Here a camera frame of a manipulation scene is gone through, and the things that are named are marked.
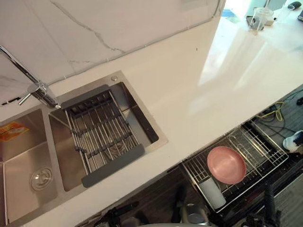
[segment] drain strainer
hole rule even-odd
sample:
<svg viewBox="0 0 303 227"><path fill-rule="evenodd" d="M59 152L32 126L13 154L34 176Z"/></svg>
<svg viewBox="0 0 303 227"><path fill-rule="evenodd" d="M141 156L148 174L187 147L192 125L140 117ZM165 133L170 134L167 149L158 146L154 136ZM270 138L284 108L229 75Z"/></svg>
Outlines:
<svg viewBox="0 0 303 227"><path fill-rule="evenodd" d="M41 168L33 173L30 185L35 191L41 191L53 180L53 173L49 168Z"/></svg>

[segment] wire dish rack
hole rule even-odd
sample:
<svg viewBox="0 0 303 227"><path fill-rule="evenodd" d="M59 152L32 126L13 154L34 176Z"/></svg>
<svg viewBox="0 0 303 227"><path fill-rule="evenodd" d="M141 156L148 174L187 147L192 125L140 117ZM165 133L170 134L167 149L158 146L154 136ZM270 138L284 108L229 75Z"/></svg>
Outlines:
<svg viewBox="0 0 303 227"><path fill-rule="evenodd" d="M139 145L110 90L65 110L86 175Z"/></svg>
<svg viewBox="0 0 303 227"><path fill-rule="evenodd" d="M246 175L240 183L221 183L208 170L207 156L213 148L218 146L230 147L242 155L246 164ZM216 210L210 206L214 211L220 212L274 171L287 158L288 155L261 128L250 122L228 133L206 149L199 151L198 154L182 162L182 165L192 183L202 194L203 192L198 185L210 177L215 180L226 199L226 204Z"/></svg>

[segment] sink rim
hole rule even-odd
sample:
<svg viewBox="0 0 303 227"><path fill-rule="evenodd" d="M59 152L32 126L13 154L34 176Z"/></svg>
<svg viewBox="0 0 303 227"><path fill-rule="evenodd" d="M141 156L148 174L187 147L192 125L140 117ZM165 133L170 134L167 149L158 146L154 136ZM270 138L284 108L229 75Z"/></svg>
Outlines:
<svg viewBox="0 0 303 227"><path fill-rule="evenodd" d="M82 87L79 87L77 89L74 89L72 91L69 91L59 97L57 97L57 100L59 101L59 103L68 101L74 97L77 97L79 95L85 94L93 89L96 89L104 84L107 84L109 86L112 86L114 84L123 82L124 85L127 87L128 91L130 92L130 94L132 95L132 97L134 98L135 102L137 103L137 105L139 106L139 108L141 109L141 111L143 112L144 116L146 117L146 119L148 120L148 122L150 123L150 125L152 126L152 128L155 130L156 134L158 135L159 139L157 141L155 141L154 143L152 143L151 145L149 145L148 147L145 147L145 155L148 155L150 152L158 149L159 147L165 145L168 142L167 137L165 136L165 134L163 133L163 131L160 129L160 127L158 126L158 124L156 123L155 119L153 118L153 116L151 115L151 113L148 111L147 107L144 105L144 103L142 102L142 100L139 98L139 96L137 95L137 93L135 92L134 88L131 86L131 84L129 83L129 81L126 79L125 75L122 73L122 71L117 71L114 72L112 74L109 74L105 77L102 77L94 82L88 83ZM60 173L60 167L59 167L59 162L58 162L58 158L57 158L57 154L56 154L56 149L55 149L55 144L54 144L54 139L53 139L53 133L52 133L52 129L51 129L51 123L50 123L50 119L49 119L49 114L51 112L53 112L54 110L56 110L55 108L53 109L49 109L48 107L46 107L43 104L40 104L38 106L35 106L29 110L26 110L16 116L13 116L7 120L5 120L4 122L1 123L1 125L3 124L7 124L15 119L18 119L28 113L31 113L35 110L40 109L42 111L42 116L43 116L43 121L44 121L44 125L45 125L45 134L46 134L46 142L48 145L48 150L49 150L49 155L50 155L50 160L52 163L52 171L53 171L53 181L55 182L56 185L56 190L57 190L57 197L53 200L51 200L50 202L40 206L39 208L37 208L36 210L26 214L25 216L11 222L8 224L8 226L19 226L19 225L23 225L37 217L39 217L40 215L52 210L53 208L63 204L64 202L67 202L68 200L70 200L71 198L77 196L78 194L84 192L85 190L87 190L87 188L85 188L82 184L74 187L73 189L69 190L69 191L65 191L64 190L64 186L63 186L63 182L62 182L62 177L61 177L61 173Z"/></svg>

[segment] white cup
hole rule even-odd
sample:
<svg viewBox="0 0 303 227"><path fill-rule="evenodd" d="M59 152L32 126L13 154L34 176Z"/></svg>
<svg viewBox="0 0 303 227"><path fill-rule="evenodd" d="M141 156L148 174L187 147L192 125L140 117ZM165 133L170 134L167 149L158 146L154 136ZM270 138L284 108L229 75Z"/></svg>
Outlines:
<svg viewBox="0 0 303 227"><path fill-rule="evenodd" d="M212 178L207 179L206 181L199 184L199 187L207 199L208 203L214 208L217 209L223 206L226 203L225 198L223 197L220 189L214 182Z"/></svg>

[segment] faucet spout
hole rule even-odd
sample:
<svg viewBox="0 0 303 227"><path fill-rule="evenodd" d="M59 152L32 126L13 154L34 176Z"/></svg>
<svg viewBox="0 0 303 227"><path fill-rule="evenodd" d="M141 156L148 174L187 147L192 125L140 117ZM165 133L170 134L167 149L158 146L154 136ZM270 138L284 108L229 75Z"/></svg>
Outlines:
<svg viewBox="0 0 303 227"><path fill-rule="evenodd" d="M28 71L4 46L0 45L0 53L4 54L7 59L33 82L27 89L28 94L19 102L19 105L22 105L32 95L50 108L58 106L55 96L45 83Z"/></svg>

